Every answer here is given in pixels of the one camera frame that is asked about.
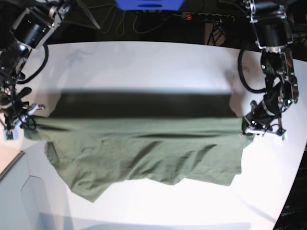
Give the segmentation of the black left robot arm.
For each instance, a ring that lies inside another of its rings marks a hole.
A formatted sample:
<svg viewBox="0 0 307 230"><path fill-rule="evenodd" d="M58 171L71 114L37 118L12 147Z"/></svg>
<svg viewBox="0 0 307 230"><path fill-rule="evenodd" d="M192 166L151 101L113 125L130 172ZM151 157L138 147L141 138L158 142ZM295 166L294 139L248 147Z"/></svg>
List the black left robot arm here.
<svg viewBox="0 0 307 230"><path fill-rule="evenodd" d="M249 92L263 94L260 103L250 103L251 111L242 118L242 132L247 136L268 133L285 138L282 113L297 103L299 97L286 6L273 0L244 0L242 5L261 50L260 65L265 75L265 88L253 89L247 84L242 66L245 49L241 49L237 60L240 81Z"/></svg>

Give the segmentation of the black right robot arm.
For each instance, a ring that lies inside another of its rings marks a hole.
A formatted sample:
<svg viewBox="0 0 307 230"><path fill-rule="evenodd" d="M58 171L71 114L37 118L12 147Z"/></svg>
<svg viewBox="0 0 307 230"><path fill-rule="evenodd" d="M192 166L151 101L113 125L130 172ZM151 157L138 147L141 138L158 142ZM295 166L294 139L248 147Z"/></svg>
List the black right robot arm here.
<svg viewBox="0 0 307 230"><path fill-rule="evenodd" d="M61 25L71 9L71 0L14 0L13 4L23 8L10 28L12 42L0 53L0 112L4 131L12 134L18 128L33 129L29 124L32 114L41 109L38 104L23 102L22 98L31 93L25 87L16 92L16 86L32 81L46 66L49 49L47 40ZM31 76L26 77L22 69L31 52L43 48L45 52L41 66Z"/></svg>

